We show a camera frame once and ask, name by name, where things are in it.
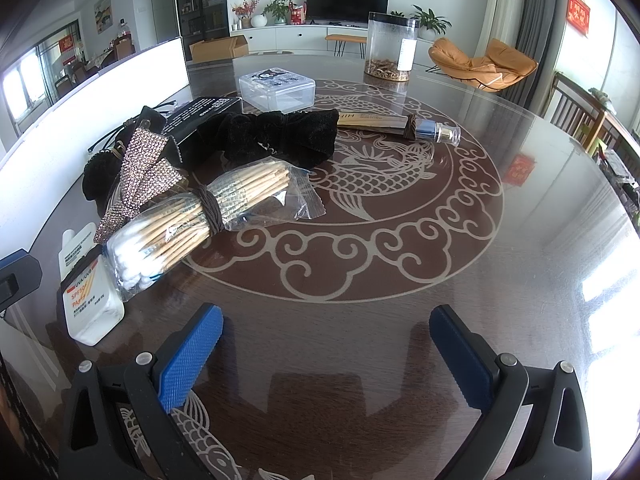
plastic box lid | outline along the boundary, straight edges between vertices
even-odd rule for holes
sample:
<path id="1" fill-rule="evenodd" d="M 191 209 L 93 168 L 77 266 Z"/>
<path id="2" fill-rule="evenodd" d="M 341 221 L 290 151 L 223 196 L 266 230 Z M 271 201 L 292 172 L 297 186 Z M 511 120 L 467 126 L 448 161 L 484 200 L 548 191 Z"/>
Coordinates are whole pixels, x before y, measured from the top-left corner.
<path id="1" fill-rule="evenodd" d="M 316 82 L 313 79 L 289 72 L 283 68 L 260 70 L 260 72 L 243 75 L 239 80 L 267 95 L 289 93 L 316 86 Z"/>

round vase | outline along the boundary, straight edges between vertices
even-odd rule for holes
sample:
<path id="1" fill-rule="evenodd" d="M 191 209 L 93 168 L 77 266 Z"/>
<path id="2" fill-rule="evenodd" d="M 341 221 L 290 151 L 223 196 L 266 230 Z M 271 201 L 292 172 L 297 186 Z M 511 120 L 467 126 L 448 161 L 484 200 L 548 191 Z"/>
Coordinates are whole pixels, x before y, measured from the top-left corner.
<path id="1" fill-rule="evenodd" d="M 256 14 L 251 18 L 252 27 L 264 27 L 267 24 L 267 17 L 264 14 Z"/>
<path id="2" fill-rule="evenodd" d="M 422 40 L 434 41 L 436 39 L 436 31 L 423 26 L 418 30 L 418 37 Z"/>

blue gripper pad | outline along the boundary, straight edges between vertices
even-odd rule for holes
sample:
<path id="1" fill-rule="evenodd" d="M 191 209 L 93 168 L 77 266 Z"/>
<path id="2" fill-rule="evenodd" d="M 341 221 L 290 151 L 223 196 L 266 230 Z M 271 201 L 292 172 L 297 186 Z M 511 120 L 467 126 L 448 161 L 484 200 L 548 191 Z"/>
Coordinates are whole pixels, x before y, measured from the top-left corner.
<path id="1" fill-rule="evenodd" d="M 194 325 L 159 378 L 158 399 L 165 412 L 184 404 L 187 394 L 222 334 L 222 310 L 211 305 Z"/>
<path id="2" fill-rule="evenodd" d="M 482 412 L 488 410 L 494 402 L 492 375 L 468 340 L 474 334 L 468 329 L 464 333 L 442 306 L 431 312 L 429 333 L 466 403 Z"/>

dark wood table surface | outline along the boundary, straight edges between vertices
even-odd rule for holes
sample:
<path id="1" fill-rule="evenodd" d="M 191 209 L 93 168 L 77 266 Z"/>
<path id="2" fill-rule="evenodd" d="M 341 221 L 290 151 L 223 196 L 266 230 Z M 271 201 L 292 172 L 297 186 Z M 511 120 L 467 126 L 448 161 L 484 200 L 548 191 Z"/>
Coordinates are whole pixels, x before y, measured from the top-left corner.
<path id="1" fill-rule="evenodd" d="M 449 303 L 498 353 L 574 364 L 593 477 L 606 478 L 639 427 L 640 240 L 581 146 L 494 95 L 416 71 L 392 92 L 363 81 L 363 63 L 349 59 L 193 66 L 191 92 L 228 94 L 238 76 L 273 66 L 315 78 L 318 108 L 455 121 L 463 142 L 341 130 L 332 160 L 310 176 L 325 216 L 219 234 L 129 301 L 94 348 L 68 337 L 60 297 L 63 231 L 99 220 L 78 180 L 32 247 L 39 290 L 0 322 L 2 354 L 52 448 L 80 361 L 153 352 L 207 301 L 223 310 L 223 336 L 174 419 L 210 467 L 229 478 L 258 468 L 290 480 L 433 478 L 479 415 L 426 328 L 430 311 Z M 123 416 L 144 458 L 135 420 Z"/>

tv screen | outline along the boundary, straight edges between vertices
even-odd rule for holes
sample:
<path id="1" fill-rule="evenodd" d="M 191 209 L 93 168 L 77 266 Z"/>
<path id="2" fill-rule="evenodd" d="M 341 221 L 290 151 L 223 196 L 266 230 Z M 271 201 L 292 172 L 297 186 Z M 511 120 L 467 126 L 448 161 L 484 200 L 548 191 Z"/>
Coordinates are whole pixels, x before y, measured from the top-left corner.
<path id="1" fill-rule="evenodd" d="M 370 12 L 386 12 L 389 0 L 306 0 L 306 19 L 367 23 Z"/>

